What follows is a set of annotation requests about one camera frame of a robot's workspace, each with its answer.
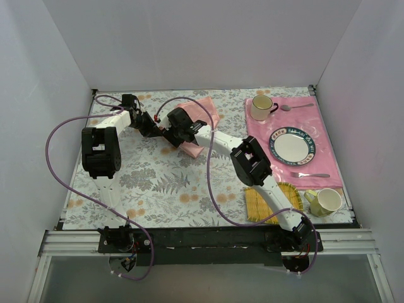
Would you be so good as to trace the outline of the peach satin napkin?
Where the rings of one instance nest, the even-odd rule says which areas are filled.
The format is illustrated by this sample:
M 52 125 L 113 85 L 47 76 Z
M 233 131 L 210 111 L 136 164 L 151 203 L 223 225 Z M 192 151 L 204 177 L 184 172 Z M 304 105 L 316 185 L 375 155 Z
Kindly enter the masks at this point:
M 175 108 L 183 108 L 188 113 L 193 122 L 195 122 L 196 120 L 205 121 L 207 123 L 207 126 L 209 127 L 213 126 L 214 128 L 216 128 L 218 122 L 220 121 L 220 117 L 211 97 L 202 98 L 200 100 L 197 100 L 196 103 L 189 100 L 186 103 L 176 105 L 174 109 Z M 160 129 L 170 126 L 167 115 L 164 117 L 159 117 L 156 114 L 154 116 L 155 122 Z M 181 144 L 179 148 L 193 158 L 197 158 L 204 149 L 198 144 L 186 142 Z

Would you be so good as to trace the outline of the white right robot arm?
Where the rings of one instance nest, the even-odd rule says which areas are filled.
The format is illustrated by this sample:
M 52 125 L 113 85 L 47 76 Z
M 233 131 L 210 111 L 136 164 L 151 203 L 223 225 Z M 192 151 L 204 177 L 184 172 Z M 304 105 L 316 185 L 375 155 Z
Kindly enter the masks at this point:
M 163 136 L 174 145 L 183 142 L 195 143 L 208 147 L 206 163 L 206 178 L 208 191 L 215 208 L 218 205 L 213 197 L 210 181 L 210 158 L 212 151 L 230 157 L 235 173 L 245 185 L 255 189 L 270 207 L 273 214 L 252 224 L 241 224 L 231 221 L 221 210 L 219 214 L 232 225 L 238 227 L 255 227 L 267 220 L 277 217 L 286 245 L 293 251 L 300 251 L 314 236 L 314 250 L 318 251 L 319 239 L 315 227 L 302 211 L 293 208 L 292 204 L 279 188 L 272 176 L 271 164 L 257 139 L 248 136 L 246 139 L 236 138 L 217 131 L 213 124 L 204 121 L 192 121 L 182 108 L 175 108 L 163 119 L 154 115 L 154 121 L 159 125 Z

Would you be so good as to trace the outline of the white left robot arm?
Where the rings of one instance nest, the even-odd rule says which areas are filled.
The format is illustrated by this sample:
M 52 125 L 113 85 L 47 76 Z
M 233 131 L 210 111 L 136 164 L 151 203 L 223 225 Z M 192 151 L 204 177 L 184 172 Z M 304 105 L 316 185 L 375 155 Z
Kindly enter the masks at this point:
M 98 231 L 105 237 L 108 246 L 126 253 L 134 246 L 131 226 L 121 218 L 124 214 L 121 202 L 121 188 L 116 176 L 121 169 L 119 135 L 126 128 L 137 129 L 142 136 L 154 138 L 162 135 L 153 119 L 140 108 L 135 95 L 124 94 L 121 103 L 111 109 L 113 115 L 95 127 L 81 132 L 82 165 L 95 183 L 100 202 L 106 206 L 107 218 L 104 227 Z

